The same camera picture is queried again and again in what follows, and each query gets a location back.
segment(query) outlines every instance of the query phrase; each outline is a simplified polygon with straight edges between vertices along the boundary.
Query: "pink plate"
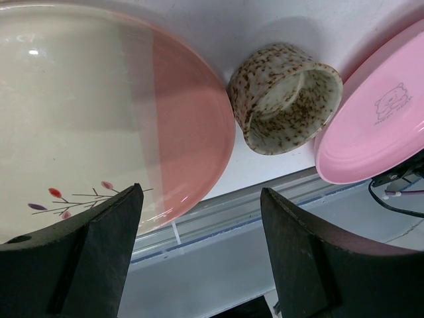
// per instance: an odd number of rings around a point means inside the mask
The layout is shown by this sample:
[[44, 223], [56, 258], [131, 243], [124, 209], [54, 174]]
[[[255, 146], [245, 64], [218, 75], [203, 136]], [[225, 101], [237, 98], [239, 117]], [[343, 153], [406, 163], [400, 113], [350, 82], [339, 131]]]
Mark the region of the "pink plate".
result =
[[339, 112], [315, 141], [319, 175], [349, 184], [424, 148], [424, 20], [391, 39], [344, 85]]

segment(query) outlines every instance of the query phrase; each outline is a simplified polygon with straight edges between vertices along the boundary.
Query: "ceramic bowl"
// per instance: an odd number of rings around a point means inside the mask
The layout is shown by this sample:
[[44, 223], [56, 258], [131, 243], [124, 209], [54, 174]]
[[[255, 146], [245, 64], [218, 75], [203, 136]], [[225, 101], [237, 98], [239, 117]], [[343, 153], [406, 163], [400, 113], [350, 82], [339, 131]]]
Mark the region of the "ceramic bowl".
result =
[[312, 139], [335, 114], [342, 92], [335, 69], [286, 43], [254, 53], [229, 84], [247, 145], [267, 155], [288, 152]]

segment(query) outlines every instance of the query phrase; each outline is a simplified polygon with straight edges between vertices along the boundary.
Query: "plate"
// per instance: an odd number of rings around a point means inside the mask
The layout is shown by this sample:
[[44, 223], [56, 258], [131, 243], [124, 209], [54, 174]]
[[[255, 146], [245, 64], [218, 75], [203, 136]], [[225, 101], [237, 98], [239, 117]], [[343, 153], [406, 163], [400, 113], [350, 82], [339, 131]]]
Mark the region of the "plate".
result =
[[315, 141], [319, 175], [366, 180], [424, 148], [424, 20], [374, 53], [344, 85], [339, 112]]
[[203, 199], [235, 140], [225, 88], [163, 30], [78, 5], [0, 7], [0, 240], [134, 183], [138, 233]]

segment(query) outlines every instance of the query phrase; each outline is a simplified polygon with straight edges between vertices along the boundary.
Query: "painted leaf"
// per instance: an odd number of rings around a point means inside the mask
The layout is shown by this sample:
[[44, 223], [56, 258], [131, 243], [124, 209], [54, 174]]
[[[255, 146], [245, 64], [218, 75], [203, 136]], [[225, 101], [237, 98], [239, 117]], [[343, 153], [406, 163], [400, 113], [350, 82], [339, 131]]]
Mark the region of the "painted leaf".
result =
[[46, 209], [45, 207], [43, 207], [42, 205], [35, 204], [35, 203], [28, 203], [28, 206], [29, 206], [31, 209], [34, 209], [34, 210], [39, 210], [39, 211], [46, 211], [46, 210], [47, 210], [47, 209]]
[[72, 214], [69, 211], [62, 213], [63, 220], [69, 219], [71, 216], [72, 216]]
[[101, 186], [108, 190], [113, 190], [113, 184], [111, 184], [110, 182], [102, 181]]
[[59, 190], [57, 190], [57, 189], [55, 189], [55, 188], [51, 187], [51, 188], [49, 188], [49, 189], [48, 189], [48, 191], [49, 191], [49, 192], [50, 192], [50, 194], [51, 194], [51, 195], [53, 195], [54, 197], [57, 197], [57, 198], [59, 198], [59, 199], [61, 199], [61, 198], [62, 198], [62, 194], [60, 193], [60, 191], [59, 191]]

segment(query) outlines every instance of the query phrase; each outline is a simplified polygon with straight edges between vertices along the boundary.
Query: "black cable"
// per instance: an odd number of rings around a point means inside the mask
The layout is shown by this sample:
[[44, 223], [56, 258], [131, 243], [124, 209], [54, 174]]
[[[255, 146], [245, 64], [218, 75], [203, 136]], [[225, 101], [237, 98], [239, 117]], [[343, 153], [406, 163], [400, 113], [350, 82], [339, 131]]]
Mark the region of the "black cable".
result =
[[397, 212], [397, 213], [401, 213], [401, 214], [406, 214], [406, 215], [410, 215], [412, 217], [420, 217], [422, 219], [424, 219], [424, 213], [420, 213], [420, 212], [414, 212], [414, 211], [410, 211], [410, 210], [404, 210], [404, 209], [398, 209], [397, 207], [392, 207], [391, 205], [388, 205], [387, 203], [383, 202], [383, 200], [381, 200], [375, 193], [374, 191], [371, 190], [371, 186], [374, 183], [374, 181], [371, 181], [370, 184], [368, 184], [368, 191], [370, 192], [370, 195], [372, 196], [372, 198], [374, 200], [376, 200], [376, 202], [378, 204], [380, 204], [384, 209], [393, 211], [393, 212]]
[[405, 180], [407, 183], [412, 184], [412, 182], [410, 182], [407, 178], [403, 177], [403, 180]]
[[280, 310], [280, 301], [277, 301], [277, 303], [272, 308], [274, 310], [275, 316], [278, 316], [281, 313]]

